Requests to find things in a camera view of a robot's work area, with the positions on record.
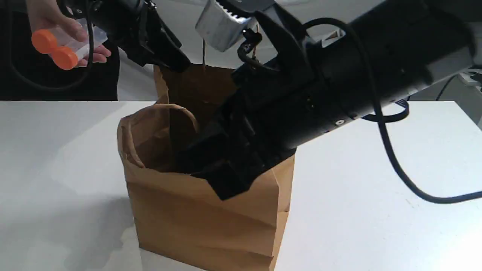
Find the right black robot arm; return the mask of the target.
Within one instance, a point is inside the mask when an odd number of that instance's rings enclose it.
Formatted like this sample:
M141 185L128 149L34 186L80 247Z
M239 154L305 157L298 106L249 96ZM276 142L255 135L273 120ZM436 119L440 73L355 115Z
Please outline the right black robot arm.
M236 92L177 156L222 200L353 120L377 122L392 167L418 197L456 204L481 193L422 192L396 160L381 108L481 65L480 0L385 0L344 23L300 22L274 0L210 0L198 34L224 52L239 40Z

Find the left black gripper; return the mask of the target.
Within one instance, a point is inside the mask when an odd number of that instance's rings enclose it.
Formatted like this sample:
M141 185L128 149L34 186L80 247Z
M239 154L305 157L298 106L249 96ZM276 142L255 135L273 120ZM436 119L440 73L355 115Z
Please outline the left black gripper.
M160 18L151 0L58 0L70 18L90 18L108 40L140 66L163 65L182 73L191 61L182 43Z

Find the person's hand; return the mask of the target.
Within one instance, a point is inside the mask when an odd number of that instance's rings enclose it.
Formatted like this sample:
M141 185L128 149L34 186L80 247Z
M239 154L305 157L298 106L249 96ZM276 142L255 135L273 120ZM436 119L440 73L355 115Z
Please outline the person's hand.
M62 14L55 0L27 0L26 10L32 33L39 29L50 29L55 26L60 26L77 41L84 41L89 37L89 24L87 20L85 18L73 19ZM90 43L90 53L93 52L93 63L105 63L107 57L111 55L110 51L103 45L105 41L107 41L105 32L94 26L93 43ZM80 60L74 68L87 67L89 60L90 57Z

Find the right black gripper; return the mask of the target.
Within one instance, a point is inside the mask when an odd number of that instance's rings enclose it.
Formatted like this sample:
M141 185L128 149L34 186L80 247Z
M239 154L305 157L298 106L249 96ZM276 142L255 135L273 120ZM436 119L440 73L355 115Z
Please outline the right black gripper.
M320 74L308 57L314 41L286 11L255 12L277 50L266 64L250 53L260 33L245 29L232 74L236 92L176 157L175 169L204 179L222 201L251 189L255 179L320 134Z

